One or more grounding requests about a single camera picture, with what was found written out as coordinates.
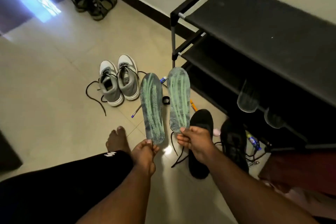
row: grey sneaker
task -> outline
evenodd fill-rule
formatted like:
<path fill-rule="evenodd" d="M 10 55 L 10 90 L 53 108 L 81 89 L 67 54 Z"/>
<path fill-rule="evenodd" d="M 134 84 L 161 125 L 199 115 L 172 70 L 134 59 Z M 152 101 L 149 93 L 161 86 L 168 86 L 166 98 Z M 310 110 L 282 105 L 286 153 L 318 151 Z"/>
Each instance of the grey sneaker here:
<path fill-rule="evenodd" d="M 124 96 L 118 86 L 117 68 L 108 60 L 100 64 L 99 86 L 110 106 L 118 106 L 124 102 Z"/>
<path fill-rule="evenodd" d="M 118 85 L 127 100 L 132 101 L 139 97 L 137 65 L 126 54 L 121 55 L 118 60 Z"/>

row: foot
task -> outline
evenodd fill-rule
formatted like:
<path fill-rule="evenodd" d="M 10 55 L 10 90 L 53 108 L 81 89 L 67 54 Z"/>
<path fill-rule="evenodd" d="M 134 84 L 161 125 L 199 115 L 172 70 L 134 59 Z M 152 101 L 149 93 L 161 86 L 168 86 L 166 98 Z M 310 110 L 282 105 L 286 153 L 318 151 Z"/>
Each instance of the foot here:
<path fill-rule="evenodd" d="M 117 128 L 117 131 L 112 130 L 106 142 L 108 151 L 122 150 L 131 155 L 131 149 L 128 146 L 126 131 L 122 126 Z"/>

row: hand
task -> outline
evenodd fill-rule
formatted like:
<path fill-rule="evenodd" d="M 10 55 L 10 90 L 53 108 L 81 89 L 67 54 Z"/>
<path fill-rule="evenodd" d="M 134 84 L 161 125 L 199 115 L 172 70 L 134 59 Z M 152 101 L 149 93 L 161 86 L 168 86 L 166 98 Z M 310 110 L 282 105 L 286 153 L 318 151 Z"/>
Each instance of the hand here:
<path fill-rule="evenodd" d="M 177 142 L 191 149 L 195 158 L 205 164 L 207 156 L 216 149 L 209 131 L 205 128 L 191 126 L 190 128 L 181 128 L 181 132 L 182 134 L 177 135 Z"/>
<path fill-rule="evenodd" d="M 148 173 L 149 176 L 152 176 L 155 172 L 153 160 L 159 149 L 157 145 L 153 145 L 152 140 L 143 140 L 132 150 L 132 158 L 135 165 Z"/>

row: white logo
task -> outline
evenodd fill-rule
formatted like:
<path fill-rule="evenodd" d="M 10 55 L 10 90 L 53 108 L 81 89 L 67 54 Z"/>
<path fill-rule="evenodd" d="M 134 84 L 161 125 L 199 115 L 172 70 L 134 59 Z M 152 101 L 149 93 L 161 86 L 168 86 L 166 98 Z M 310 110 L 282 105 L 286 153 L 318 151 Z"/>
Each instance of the white logo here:
<path fill-rule="evenodd" d="M 111 151 L 111 152 L 108 152 L 108 153 L 104 154 L 104 156 L 111 157 L 111 156 L 114 156 L 115 154 L 116 154 L 116 152 Z"/>

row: blue pen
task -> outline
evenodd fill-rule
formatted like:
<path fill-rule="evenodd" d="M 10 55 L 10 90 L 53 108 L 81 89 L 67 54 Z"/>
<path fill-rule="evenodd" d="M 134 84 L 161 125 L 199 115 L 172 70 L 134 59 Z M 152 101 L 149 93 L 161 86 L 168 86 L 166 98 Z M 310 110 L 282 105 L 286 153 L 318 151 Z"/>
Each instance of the blue pen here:
<path fill-rule="evenodd" d="M 161 83 L 164 83 L 166 80 L 167 80 L 167 77 L 165 76 L 165 77 L 163 77 L 163 78 L 160 80 L 160 82 L 161 82 Z M 134 112 L 134 114 L 131 116 L 131 118 L 133 118 L 134 115 L 137 114 L 137 112 L 140 110 L 140 108 L 141 108 L 141 105 L 140 105 L 140 106 L 138 107 L 138 109 Z"/>

